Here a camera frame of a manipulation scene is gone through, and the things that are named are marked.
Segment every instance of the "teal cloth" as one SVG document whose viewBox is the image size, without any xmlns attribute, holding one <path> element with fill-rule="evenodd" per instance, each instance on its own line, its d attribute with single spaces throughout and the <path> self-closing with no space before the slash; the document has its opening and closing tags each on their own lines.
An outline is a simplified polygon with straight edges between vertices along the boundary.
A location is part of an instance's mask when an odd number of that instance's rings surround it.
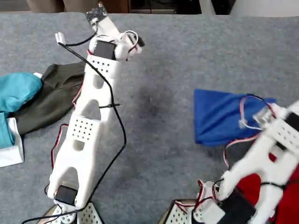
<svg viewBox="0 0 299 224">
<path fill-rule="evenodd" d="M 0 148 L 14 145 L 6 118 L 31 100 L 42 87 L 40 78 L 28 72 L 11 73 L 0 77 Z"/>
</svg>

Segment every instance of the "gray carpet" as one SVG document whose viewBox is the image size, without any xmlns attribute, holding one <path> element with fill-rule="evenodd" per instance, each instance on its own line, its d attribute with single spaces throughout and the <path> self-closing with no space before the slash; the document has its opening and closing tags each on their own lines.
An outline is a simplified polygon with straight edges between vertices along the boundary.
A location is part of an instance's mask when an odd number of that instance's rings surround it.
<svg viewBox="0 0 299 224">
<path fill-rule="evenodd" d="M 125 63 L 116 101 L 128 146 L 108 172 L 93 202 L 107 224 L 157 223 L 173 198 L 194 197 L 197 180 L 225 170 L 221 147 L 194 143 L 195 88 L 251 92 L 287 106 L 298 99 L 299 18 L 196 15 L 111 15 L 120 30 L 144 39 L 144 52 Z M 44 72 L 52 63 L 78 59 L 56 45 L 92 33 L 83 14 L 0 14 L 0 75 Z M 86 55 L 86 46 L 78 47 Z M 98 118 L 95 108 L 90 116 Z M 70 113 L 27 134 L 25 162 L 0 168 L 2 224 L 42 215 L 53 202 L 43 193 L 51 173 L 50 149 Z M 116 117 L 98 149 L 96 178 L 122 145 Z M 246 147 L 229 151 L 236 160 Z"/>
</svg>

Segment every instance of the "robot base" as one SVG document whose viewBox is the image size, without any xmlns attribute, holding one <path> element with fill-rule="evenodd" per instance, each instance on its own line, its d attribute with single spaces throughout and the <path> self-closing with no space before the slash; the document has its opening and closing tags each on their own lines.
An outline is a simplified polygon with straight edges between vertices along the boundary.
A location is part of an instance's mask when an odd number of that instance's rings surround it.
<svg viewBox="0 0 299 224">
<path fill-rule="evenodd" d="M 46 215 L 58 215 L 61 214 L 60 208 L 55 205 Z M 61 216 L 58 219 L 52 218 L 49 220 L 41 220 L 38 224 L 103 224 L 99 217 L 95 207 L 92 203 L 89 203 L 85 210 L 77 213 L 77 221 L 73 220 L 73 215 Z"/>
</svg>

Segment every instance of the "black cable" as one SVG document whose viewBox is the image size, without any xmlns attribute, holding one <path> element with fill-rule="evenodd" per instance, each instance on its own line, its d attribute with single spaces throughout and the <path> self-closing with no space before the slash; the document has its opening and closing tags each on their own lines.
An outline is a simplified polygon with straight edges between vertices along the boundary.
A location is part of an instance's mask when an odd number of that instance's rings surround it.
<svg viewBox="0 0 299 224">
<path fill-rule="evenodd" d="M 60 214 L 62 214 L 62 208 L 61 208 L 61 206 L 60 206 L 59 204 L 57 204 L 57 206 L 58 206 L 58 207 L 60 208 L 60 210 L 61 210 Z M 45 223 L 43 223 L 43 224 L 47 224 L 47 223 L 54 222 L 56 219 L 58 219 L 58 217 L 56 217 L 56 218 L 54 218 L 54 219 L 52 219 L 52 220 L 49 220 L 49 221 L 47 221 L 47 222 L 45 222 Z"/>
<path fill-rule="evenodd" d="M 111 166 L 113 165 L 114 161 L 118 158 L 118 156 L 122 153 L 122 151 L 125 149 L 126 145 L 127 145 L 127 135 L 126 135 L 126 130 L 125 127 L 122 123 L 121 117 L 116 109 L 116 104 L 114 103 L 114 94 L 113 94 L 113 89 L 111 84 L 108 82 L 108 80 L 85 58 L 83 58 L 80 54 L 78 54 L 77 52 L 75 52 L 74 50 L 70 49 L 69 47 L 67 47 L 66 45 L 64 45 L 63 43 L 58 43 L 60 46 L 62 46 L 63 48 L 65 48 L 66 50 L 68 50 L 69 52 L 71 52 L 73 55 L 75 55 L 76 57 L 80 58 L 82 61 L 84 61 L 86 64 L 88 64 L 96 73 L 98 73 L 98 75 L 104 80 L 104 82 L 108 85 L 109 90 L 110 90 L 110 94 L 111 94 L 111 106 L 114 109 L 114 112 L 116 114 L 116 117 L 121 125 L 121 129 L 122 129 L 122 133 L 123 133 L 123 145 L 121 147 L 121 149 L 118 151 L 118 153 L 114 156 L 114 158 L 111 160 L 111 162 L 109 163 L 109 165 L 107 166 L 107 168 L 105 169 L 105 171 L 103 172 L 102 176 L 100 177 L 100 179 L 98 180 L 98 182 L 96 183 L 95 187 L 93 188 L 92 193 L 90 194 L 88 201 L 85 205 L 85 207 L 78 209 L 78 210 L 74 210 L 74 211 L 69 211 L 63 214 L 58 214 L 58 215 L 52 215 L 52 216 L 43 216 L 43 217 L 36 217 L 36 218 L 30 218 L 27 219 L 25 221 L 22 222 L 22 224 L 31 222 L 31 221 L 36 221 L 36 220 L 40 220 L 40 219 L 44 219 L 44 218 L 54 218 L 54 217 L 60 217 L 60 216 L 65 216 L 65 215 L 70 215 L 73 213 L 77 213 L 80 211 L 83 211 L 87 206 L 88 203 L 91 201 L 91 198 L 93 197 L 95 191 L 97 190 L 97 188 L 99 187 L 100 183 L 102 182 L 102 180 L 104 179 L 106 173 L 108 172 L 108 170 L 111 168 Z"/>
<path fill-rule="evenodd" d="M 97 32 L 98 32 L 98 24 L 96 25 L 97 28 L 96 28 L 96 31 L 93 35 L 91 35 L 90 37 L 88 37 L 87 39 L 79 42 L 79 43 L 69 43 L 69 44 L 66 44 L 67 47 L 75 47 L 75 46 L 79 46 L 79 45 L 82 45 L 88 41 L 90 41 L 94 36 L 96 36 Z"/>
<path fill-rule="evenodd" d="M 252 97 L 258 98 L 259 100 L 263 101 L 266 104 L 266 106 L 269 108 L 269 110 L 272 112 L 273 117 L 276 118 L 276 115 L 275 115 L 272 107 L 270 106 L 270 104 L 267 103 L 267 101 L 265 99 L 255 95 L 255 94 L 252 94 L 252 93 L 248 93 L 248 94 L 246 94 L 246 96 L 252 96 Z"/>
</svg>

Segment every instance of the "red cloth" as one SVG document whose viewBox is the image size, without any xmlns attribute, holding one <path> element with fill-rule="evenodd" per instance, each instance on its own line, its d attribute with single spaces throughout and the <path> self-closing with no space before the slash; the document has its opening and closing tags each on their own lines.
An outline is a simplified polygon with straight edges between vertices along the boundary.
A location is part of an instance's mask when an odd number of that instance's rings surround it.
<svg viewBox="0 0 299 224">
<path fill-rule="evenodd" d="M 299 166 L 290 177 L 290 181 L 299 180 Z M 261 180 L 253 174 L 243 178 L 237 187 L 243 192 L 247 200 L 253 205 L 258 201 Z M 284 190 L 283 198 L 278 204 L 278 217 L 276 224 L 292 224 L 298 221 L 299 212 L 299 183 L 291 183 Z"/>
</svg>

